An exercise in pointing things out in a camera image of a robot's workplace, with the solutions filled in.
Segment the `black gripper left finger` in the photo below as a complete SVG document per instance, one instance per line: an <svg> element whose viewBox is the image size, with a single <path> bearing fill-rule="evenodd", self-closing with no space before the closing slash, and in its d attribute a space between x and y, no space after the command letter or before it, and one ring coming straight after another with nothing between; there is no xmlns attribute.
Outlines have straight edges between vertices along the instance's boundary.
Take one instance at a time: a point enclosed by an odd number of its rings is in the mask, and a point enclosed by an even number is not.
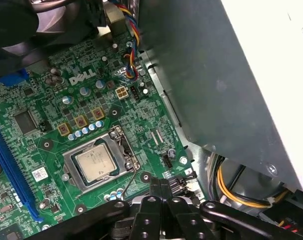
<svg viewBox="0 0 303 240"><path fill-rule="evenodd" d="M164 180L152 177L149 194L112 200L35 235L31 240L158 240Z"/></svg>

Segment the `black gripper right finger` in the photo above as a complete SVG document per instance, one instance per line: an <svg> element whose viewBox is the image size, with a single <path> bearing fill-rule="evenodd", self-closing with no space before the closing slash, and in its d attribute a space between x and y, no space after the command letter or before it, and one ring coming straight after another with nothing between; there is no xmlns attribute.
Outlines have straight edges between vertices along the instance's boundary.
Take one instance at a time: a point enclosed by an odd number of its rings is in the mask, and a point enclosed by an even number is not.
<svg viewBox="0 0 303 240"><path fill-rule="evenodd" d="M216 201L205 201L196 208L174 196L167 179L161 180L161 193L186 240L303 240L303 235Z"/></svg>

